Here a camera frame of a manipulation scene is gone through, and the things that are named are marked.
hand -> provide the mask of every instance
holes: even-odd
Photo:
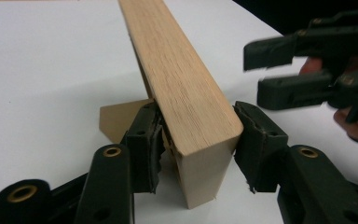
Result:
[[[313,73],[320,71],[323,67],[323,61],[320,58],[308,58],[307,61],[304,63],[300,70],[301,75],[306,75],[307,73]],[[352,57],[348,64],[347,69],[345,70],[346,73],[354,71],[358,69],[358,56]],[[350,112],[350,108],[339,109],[334,114],[334,120],[336,123],[345,130],[347,135],[353,139],[358,140],[358,121],[356,123],[347,123],[345,118],[348,116]]]

wooden board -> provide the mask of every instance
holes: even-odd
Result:
[[[193,208],[220,187],[242,125],[161,0],[119,0],[141,66],[167,123]]]

white table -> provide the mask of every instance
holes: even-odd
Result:
[[[279,35],[232,1],[166,0],[228,100],[255,103],[265,76],[292,66],[243,73],[242,48]],[[146,98],[117,1],[0,2],[0,190],[38,178],[52,189],[85,174],[96,149],[110,144],[99,108]],[[289,145],[324,151],[358,183],[358,144],[326,105],[268,112]],[[166,155],[157,195],[137,194],[136,222],[282,223],[276,194],[252,194],[232,162],[216,200],[187,210]]]

black clamp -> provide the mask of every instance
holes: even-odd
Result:
[[[162,116],[152,103],[139,110],[121,144],[95,152],[88,174],[53,190],[39,179],[3,189],[0,223],[133,223],[133,193],[156,192],[162,152]]]
[[[259,81],[260,106],[282,110],[328,102],[335,108],[351,106],[347,122],[358,121],[358,71],[343,74],[350,57],[358,55],[358,10],[314,19],[292,35],[252,42],[243,53],[245,71],[289,64],[295,56],[323,60],[318,73]]]
[[[235,162],[252,192],[275,192],[285,224],[358,223],[358,186],[321,150],[287,146],[288,136],[258,107],[237,102],[245,127]]]

wooden block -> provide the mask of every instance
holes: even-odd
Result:
[[[120,105],[107,105],[100,108],[100,130],[113,143],[120,143],[130,128],[139,109],[152,103],[153,99],[134,101]]]
[[[189,208],[213,200],[242,125],[161,0],[119,0],[147,81],[167,123]]]

